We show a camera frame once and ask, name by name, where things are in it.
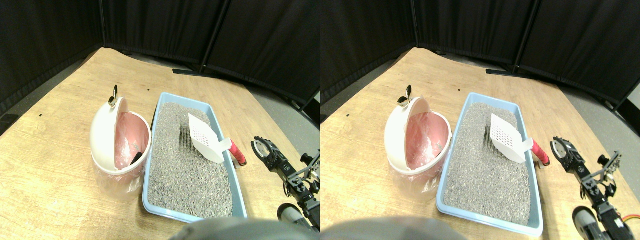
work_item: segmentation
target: light blue litter box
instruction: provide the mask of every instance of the light blue litter box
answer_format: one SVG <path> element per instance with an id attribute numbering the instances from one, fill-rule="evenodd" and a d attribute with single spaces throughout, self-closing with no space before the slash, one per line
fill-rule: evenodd
<path id="1" fill-rule="evenodd" d="M 464 107 L 462 107 L 462 112 L 460 113 L 460 118 L 458 119 L 458 126 L 460 126 L 462 120 L 465 118 L 467 109 L 471 106 L 471 104 L 474 104 L 476 102 L 484 102 L 485 104 L 488 104 L 495 108 L 506 109 L 512 112 L 516 116 L 516 119 L 518 121 L 518 131 L 522 135 L 522 141 L 527 139 L 527 130 L 524 127 L 522 112 L 520 111 L 520 107 L 518 107 L 517 104 L 500 99 L 494 99 L 493 97 L 487 97 L 478 93 L 470 93 L 467 97 L 467 101 L 465 102 Z M 458 126 L 456 126 L 456 132 L 453 134 L 453 141 L 451 143 L 452 151 L 456 150 L 456 139 L 458 138 L 458 130 L 460 129 Z M 440 212 L 449 214 L 451 216 L 464 218 L 466 220 L 471 220 L 474 222 L 501 228 L 504 230 L 517 232 L 519 234 L 526 234 L 534 237 L 539 237 L 540 235 L 542 235 L 543 222 L 542 208 L 540 205 L 540 192 L 538 191 L 538 180 L 536 178 L 536 170 L 533 165 L 533 157 L 531 155 L 531 151 L 527 151 L 525 153 L 524 163 L 527 165 L 527 170 L 529 172 L 529 191 L 531 192 L 531 213 L 529 216 L 529 222 L 526 226 L 445 205 L 443 202 L 443 191 L 447 188 L 447 173 L 449 170 L 451 156 L 453 156 L 453 154 L 449 154 L 449 157 L 447 157 L 447 159 L 445 160 L 442 170 L 442 176 L 440 177 L 438 194 L 436 196 L 436 206 L 438 207 L 438 210 Z"/>
<path id="2" fill-rule="evenodd" d="M 218 123 L 218 119 L 216 118 L 216 114 L 213 113 L 213 109 L 210 105 L 204 102 L 198 102 L 193 99 L 188 99 L 185 97 L 180 97 L 178 95 L 170 94 L 170 93 L 162 93 L 160 94 L 160 100 L 158 101 L 158 105 L 156 106 L 156 114 L 154 116 L 154 122 L 151 127 L 151 132 L 153 135 L 152 139 L 156 138 L 156 122 L 158 119 L 158 113 L 160 113 L 160 106 L 166 102 L 175 102 L 187 108 L 194 108 L 200 111 L 203 111 L 208 117 L 211 123 L 211 129 L 218 135 L 218 140 L 222 141 L 225 139 L 224 135 L 222 135 L 222 130 L 220 129 L 220 124 Z M 195 221 L 200 221 L 202 218 L 184 214 L 181 212 L 176 212 L 171 209 L 165 209 L 162 207 L 158 207 L 149 203 L 148 200 L 148 182 L 149 175 L 151 174 L 151 164 L 153 162 L 153 149 L 154 144 L 151 143 L 151 150 L 149 152 L 149 158 L 147 159 L 147 165 L 145 166 L 145 185 L 142 189 L 142 202 L 145 206 L 145 209 L 152 214 L 160 215 L 163 217 L 175 219 L 178 221 L 183 221 L 185 223 L 192 223 Z M 227 169 L 227 173 L 229 175 L 229 186 L 231 187 L 231 195 L 233 199 L 233 209 L 232 216 L 233 217 L 241 217 L 246 218 L 246 208 L 244 207 L 244 200 L 242 198 L 242 191 L 240 191 L 240 183 L 238 183 L 238 178 L 236 175 L 236 169 L 234 168 L 234 164 L 231 160 L 231 155 L 229 151 L 225 151 L 223 154 L 225 158 L 225 168 Z"/>

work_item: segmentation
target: white litter scoop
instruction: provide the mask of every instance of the white litter scoop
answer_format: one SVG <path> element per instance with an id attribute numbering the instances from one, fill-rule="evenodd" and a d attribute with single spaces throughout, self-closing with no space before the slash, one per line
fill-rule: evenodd
<path id="1" fill-rule="evenodd" d="M 533 139 L 522 141 L 522 135 L 510 123 L 491 114 L 491 140 L 493 146 L 505 157 L 516 163 L 524 163 L 524 153 L 533 147 Z"/>
<path id="2" fill-rule="evenodd" d="M 223 163 L 225 161 L 222 153 L 231 148 L 231 139 L 225 138 L 218 141 L 218 135 L 211 130 L 211 127 L 189 114 L 189 133 L 193 146 L 209 161 Z"/>

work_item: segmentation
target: black curtain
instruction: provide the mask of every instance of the black curtain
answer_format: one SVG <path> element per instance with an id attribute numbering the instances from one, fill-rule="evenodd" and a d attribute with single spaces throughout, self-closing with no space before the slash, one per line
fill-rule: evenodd
<path id="1" fill-rule="evenodd" d="M 316 0 L 232 0 L 207 68 L 298 102 L 319 89 Z"/>
<path id="2" fill-rule="evenodd" d="M 409 0 L 322 1 L 321 102 L 416 46 Z"/>
<path id="3" fill-rule="evenodd" d="M 98 1 L 0 1 L 0 115 L 102 46 Z"/>
<path id="4" fill-rule="evenodd" d="M 521 68 L 615 104 L 640 79 L 640 1 L 542 1 Z"/>
<path id="5" fill-rule="evenodd" d="M 419 47 L 514 64 L 532 0 L 415 0 Z"/>
<path id="6" fill-rule="evenodd" d="M 222 0 L 103 0 L 106 47 L 200 64 Z"/>

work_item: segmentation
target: wooden table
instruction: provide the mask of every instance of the wooden table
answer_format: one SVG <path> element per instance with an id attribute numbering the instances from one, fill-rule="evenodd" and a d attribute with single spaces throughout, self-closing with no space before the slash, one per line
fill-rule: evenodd
<path id="1" fill-rule="evenodd" d="M 571 141 L 592 172 L 602 169 L 596 161 L 606 151 L 569 100 L 556 85 L 488 75 L 483 68 L 447 60 L 425 49 L 412 49 L 321 125 L 323 204 L 330 206 L 322 208 L 322 228 L 358 218 L 401 215 L 442 220 L 471 239 L 527 237 L 442 214 L 435 199 L 408 197 L 394 186 L 385 153 L 384 130 L 397 99 L 409 84 L 412 95 L 423 95 L 431 109 L 443 114 L 453 128 L 470 92 L 518 104 L 528 135 L 552 158 L 549 167 L 536 169 L 544 222 L 542 237 L 580 238 L 573 226 L 572 212 L 580 205 L 591 204 L 580 199 L 578 182 L 564 172 L 548 143 L 554 136 Z M 640 203 L 620 171 L 614 176 L 618 192 L 610 198 L 611 203 L 624 216 L 640 213 Z M 640 235 L 640 222 L 629 221 L 629 225 L 636 236 Z"/>
<path id="2" fill-rule="evenodd" d="M 89 131 L 115 84 L 149 125 L 162 92 L 209 103 L 248 161 L 237 175 L 250 218 L 277 219 L 280 204 L 295 204 L 250 142 L 271 140 L 296 168 L 303 167 L 300 155 L 243 85 L 173 74 L 100 49 L 0 137 L 0 237 L 168 239 L 185 225 L 148 213 L 141 198 L 120 202 L 96 185 Z"/>

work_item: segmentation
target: plastic bag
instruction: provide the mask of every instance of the plastic bag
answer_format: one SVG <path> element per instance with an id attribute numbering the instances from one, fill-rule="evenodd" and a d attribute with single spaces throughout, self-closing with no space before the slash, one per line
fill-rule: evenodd
<path id="1" fill-rule="evenodd" d="M 406 162 L 416 170 L 432 162 L 445 147 L 449 132 L 442 118 L 419 113 L 409 118 L 406 129 Z"/>
<path id="2" fill-rule="evenodd" d="M 132 113 L 119 113 L 115 141 L 115 166 L 122 170 L 131 165 L 138 152 L 147 150 L 147 125 Z"/>
<path id="3" fill-rule="evenodd" d="M 395 185 L 405 194 L 431 200 L 436 197 L 444 160 L 416 175 L 405 175 L 390 168 Z"/>
<path id="4" fill-rule="evenodd" d="M 111 175 L 103 172 L 93 163 L 93 171 L 95 172 L 95 181 L 100 190 L 110 197 L 120 200 L 131 201 L 140 196 L 142 192 L 142 184 L 144 183 L 145 162 L 142 161 L 136 169 L 122 175 Z"/>
<path id="5" fill-rule="evenodd" d="M 145 121 L 134 113 L 118 114 L 118 125 L 115 129 L 115 166 L 118 170 L 130 166 L 138 152 L 145 153 L 150 141 L 149 130 Z M 148 157 L 136 162 L 135 169 L 121 175 L 112 175 L 102 171 L 93 162 L 96 183 L 107 195 L 120 200 L 130 201 L 140 196 L 144 182 L 145 163 Z"/>

